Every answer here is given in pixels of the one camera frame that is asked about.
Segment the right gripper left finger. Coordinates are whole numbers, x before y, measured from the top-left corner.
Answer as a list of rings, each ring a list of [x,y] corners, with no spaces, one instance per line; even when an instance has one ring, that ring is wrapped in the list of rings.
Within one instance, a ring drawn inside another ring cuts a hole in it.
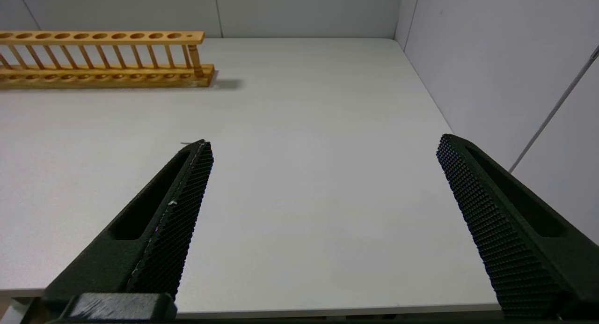
[[[83,293],[175,298],[213,164],[203,139],[178,151],[47,286],[43,300]]]

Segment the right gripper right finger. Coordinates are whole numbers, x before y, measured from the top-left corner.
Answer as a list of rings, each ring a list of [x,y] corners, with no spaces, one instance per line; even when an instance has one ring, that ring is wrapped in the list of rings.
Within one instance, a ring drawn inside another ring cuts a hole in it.
[[[472,142],[443,134],[436,156],[504,318],[596,321],[597,244]]]

